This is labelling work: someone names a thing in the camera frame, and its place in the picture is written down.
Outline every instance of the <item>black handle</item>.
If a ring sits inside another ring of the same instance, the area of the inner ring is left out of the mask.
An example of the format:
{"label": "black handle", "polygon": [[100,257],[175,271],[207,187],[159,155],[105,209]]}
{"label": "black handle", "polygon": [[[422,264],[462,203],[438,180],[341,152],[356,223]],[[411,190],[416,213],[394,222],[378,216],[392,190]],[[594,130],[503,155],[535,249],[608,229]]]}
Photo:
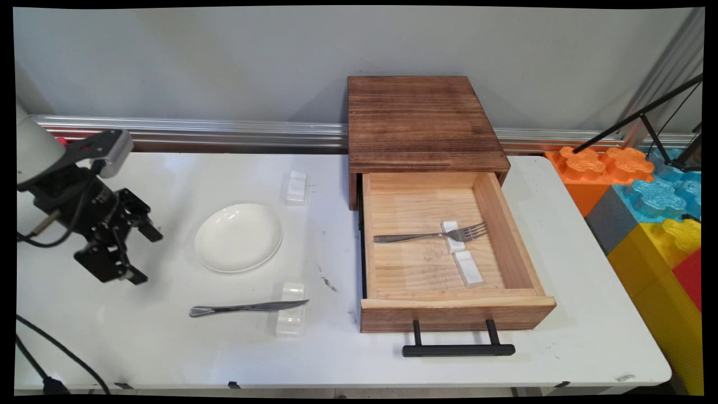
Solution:
{"label": "black handle", "polygon": [[494,320],[486,321],[491,344],[486,345],[421,345],[419,320],[414,320],[415,345],[404,345],[401,354],[404,357],[499,357],[516,353],[513,344],[501,344],[498,341]]}

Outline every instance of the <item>white block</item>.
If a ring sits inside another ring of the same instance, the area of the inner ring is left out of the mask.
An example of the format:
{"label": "white block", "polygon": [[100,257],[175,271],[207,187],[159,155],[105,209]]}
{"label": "white block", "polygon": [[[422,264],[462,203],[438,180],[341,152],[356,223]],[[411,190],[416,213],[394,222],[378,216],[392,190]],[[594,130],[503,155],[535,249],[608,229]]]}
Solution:
{"label": "white block", "polygon": [[464,280],[464,285],[467,288],[473,288],[480,285],[484,279],[479,273],[479,268],[474,262],[474,258],[471,256],[471,251],[458,251],[454,253],[454,262],[459,268],[461,278]]}
{"label": "white block", "polygon": [[[456,230],[459,228],[459,224],[456,221],[445,221],[442,223],[442,231],[444,233],[448,233],[451,230]],[[444,237],[447,241],[447,249],[450,253],[454,254],[457,251],[464,251],[465,246],[462,242],[457,242],[451,237]]]}
{"label": "white block", "polygon": [[[281,291],[282,301],[304,300],[307,295],[307,289],[304,283],[285,282]],[[276,320],[276,336],[300,337],[304,333],[304,307],[309,302],[300,307],[288,308],[280,310]]]}
{"label": "white block", "polygon": [[307,174],[300,171],[289,173],[289,187],[286,190],[288,206],[303,206],[307,203]]}

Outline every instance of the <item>blue foam block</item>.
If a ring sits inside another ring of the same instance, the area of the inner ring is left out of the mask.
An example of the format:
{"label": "blue foam block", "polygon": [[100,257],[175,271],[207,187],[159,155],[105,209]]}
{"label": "blue foam block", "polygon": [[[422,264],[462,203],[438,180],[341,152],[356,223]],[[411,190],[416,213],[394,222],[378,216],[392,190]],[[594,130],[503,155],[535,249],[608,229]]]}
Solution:
{"label": "blue foam block", "polygon": [[683,181],[676,186],[676,195],[686,201],[686,211],[701,218],[701,183],[697,181]]}
{"label": "blue foam block", "polygon": [[[681,152],[683,152],[683,150],[681,149],[666,149],[666,153],[671,159],[678,157]],[[684,173],[678,168],[666,165],[663,161],[663,156],[661,155],[661,152],[658,151],[658,149],[654,148],[653,150],[651,150],[651,154],[648,156],[648,161],[652,162],[653,165],[656,166],[656,169],[653,171],[653,177],[667,181],[673,186],[677,186],[683,181],[696,181],[698,183],[701,182],[700,171],[688,171]]]}
{"label": "blue foam block", "polygon": [[652,182],[635,180],[631,185],[616,186],[618,195],[638,223],[663,223],[666,219],[682,221],[686,201],[676,195],[673,186],[660,178]]}

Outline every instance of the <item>wooden drawer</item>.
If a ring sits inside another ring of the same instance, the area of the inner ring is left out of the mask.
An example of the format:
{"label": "wooden drawer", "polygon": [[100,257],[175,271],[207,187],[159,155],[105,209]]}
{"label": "wooden drawer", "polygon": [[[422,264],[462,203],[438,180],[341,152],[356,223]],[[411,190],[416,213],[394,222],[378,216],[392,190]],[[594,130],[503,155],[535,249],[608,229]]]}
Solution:
{"label": "wooden drawer", "polygon": [[[546,296],[496,174],[363,173],[365,298],[362,332],[532,329],[556,306]],[[485,221],[487,236],[466,243],[484,284],[466,288],[441,238],[374,244],[375,235],[441,231]]]}

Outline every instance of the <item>gray wall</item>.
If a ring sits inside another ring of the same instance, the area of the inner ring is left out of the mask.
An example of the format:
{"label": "gray wall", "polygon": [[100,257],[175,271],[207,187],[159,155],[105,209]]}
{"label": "gray wall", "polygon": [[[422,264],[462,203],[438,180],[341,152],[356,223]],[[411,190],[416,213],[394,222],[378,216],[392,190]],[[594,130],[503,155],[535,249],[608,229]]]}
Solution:
{"label": "gray wall", "polygon": [[468,75],[496,127],[604,129],[688,13],[15,8],[16,93],[33,114],[338,122],[348,75]]}
{"label": "gray wall", "polygon": [[[700,71],[695,72],[695,74],[691,75],[691,77],[698,74],[700,74]],[[666,122],[666,120],[673,114],[673,112],[676,111],[676,109],[681,105],[684,99],[686,99],[692,89],[693,88],[691,87],[690,89],[685,90],[683,93],[677,95],[675,98],[667,102],[665,109],[656,109],[656,114],[648,115],[648,117],[651,119],[651,123],[653,123],[653,125],[656,127],[656,131],[663,127],[663,124]],[[686,103],[681,107],[681,109],[678,110],[678,112],[676,112],[676,115],[671,118],[671,121],[666,125],[666,128],[663,131],[665,133],[688,133],[701,121],[702,106],[703,84],[698,86],[695,92],[693,92],[693,94],[686,100]]]}

